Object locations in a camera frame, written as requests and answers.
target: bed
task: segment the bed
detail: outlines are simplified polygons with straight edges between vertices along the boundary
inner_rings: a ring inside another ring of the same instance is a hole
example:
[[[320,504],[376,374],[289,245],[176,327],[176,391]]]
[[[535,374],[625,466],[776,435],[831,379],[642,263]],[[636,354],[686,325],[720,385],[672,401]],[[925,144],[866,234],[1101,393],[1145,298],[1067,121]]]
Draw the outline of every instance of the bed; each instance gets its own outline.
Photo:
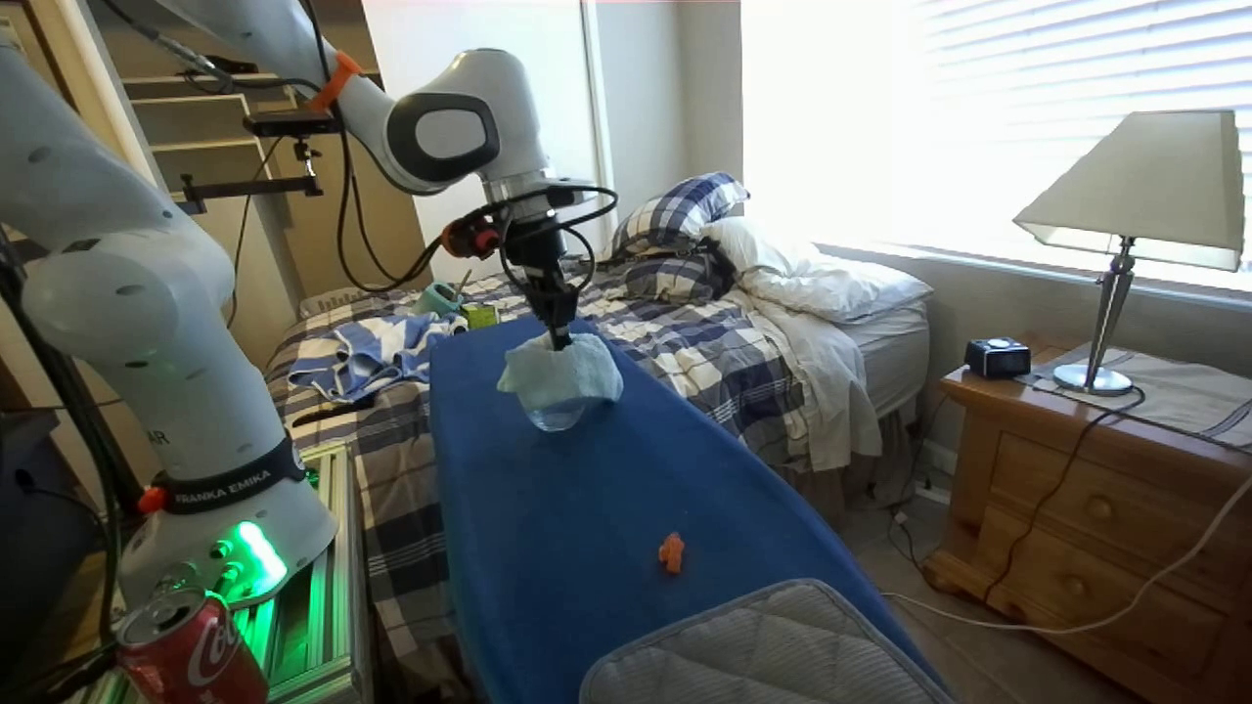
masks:
[[[793,265],[740,215],[742,198],[733,174],[714,172],[630,209],[581,311],[776,471],[839,477],[855,456],[879,455],[879,417],[925,391],[928,286],[868,263]],[[529,311],[505,276],[469,280],[461,298],[497,322]],[[306,316],[277,348],[272,385],[300,455],[355,455],[368,595],[409,689],[459,697],[466,671],[436,495],[432,374],[418,358],[368,379],[351,397],[309,384],[309,366],[345,358],[345,325],[415,311],[422,290]],[[418,348],[453,335],[450,325],[422,327]]]

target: white bedding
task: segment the white bedding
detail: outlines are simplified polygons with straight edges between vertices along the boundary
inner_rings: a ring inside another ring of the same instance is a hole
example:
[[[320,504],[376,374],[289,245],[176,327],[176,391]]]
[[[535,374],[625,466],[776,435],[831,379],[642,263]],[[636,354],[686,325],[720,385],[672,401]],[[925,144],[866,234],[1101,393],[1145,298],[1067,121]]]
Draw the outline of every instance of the white bedding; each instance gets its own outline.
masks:
[[[932,286],[891,265],[776,242],[742,215],[710,222],[706,237],[737,265],[729,298],[772,327],[805,384],[812,471],[845,468],[855,455],[879,456],[879,417],[902,409],[928,371]]]

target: lamp shade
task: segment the lamp shade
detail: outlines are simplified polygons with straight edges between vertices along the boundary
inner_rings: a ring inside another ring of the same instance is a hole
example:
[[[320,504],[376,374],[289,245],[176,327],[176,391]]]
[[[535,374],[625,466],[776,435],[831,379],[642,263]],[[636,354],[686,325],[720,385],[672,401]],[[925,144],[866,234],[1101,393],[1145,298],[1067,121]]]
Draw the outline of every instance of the lamp shade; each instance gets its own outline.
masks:
[[[1237,112],[1128,112],[1012,222],[1053,245],[1106,249],[1114,234],[1134,237],[1145,259],[1237,269],[1246,249]]]

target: small orange object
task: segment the small orange object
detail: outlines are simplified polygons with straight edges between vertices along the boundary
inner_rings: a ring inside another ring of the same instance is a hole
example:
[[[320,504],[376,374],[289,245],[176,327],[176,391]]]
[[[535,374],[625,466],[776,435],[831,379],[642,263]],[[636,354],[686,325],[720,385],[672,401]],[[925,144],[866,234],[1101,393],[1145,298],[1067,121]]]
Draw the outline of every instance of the small orange object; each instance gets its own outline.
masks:
[[[686,550],[686,548],[690,548],[690,544],[686,544],[676,533],[669,533],[669,537],[663,538],[658,561],[663,561],[666,576],[676,576],[676,572],[680,572],[680,550]]]

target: lamp base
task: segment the lamp base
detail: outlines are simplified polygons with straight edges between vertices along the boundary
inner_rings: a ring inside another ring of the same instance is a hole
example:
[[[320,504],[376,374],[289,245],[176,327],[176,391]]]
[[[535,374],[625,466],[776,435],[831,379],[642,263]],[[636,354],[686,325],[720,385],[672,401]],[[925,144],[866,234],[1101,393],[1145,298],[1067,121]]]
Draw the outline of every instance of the lamp base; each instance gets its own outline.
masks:
[[[1053,366],[1053,379],[1059,385],[1089,391],[1089,393],[1128,393],[1134,385],[1130,374],[1114,366],[1097,366],[1097,379],[1089,385],[1089,363],[1059,363]]]

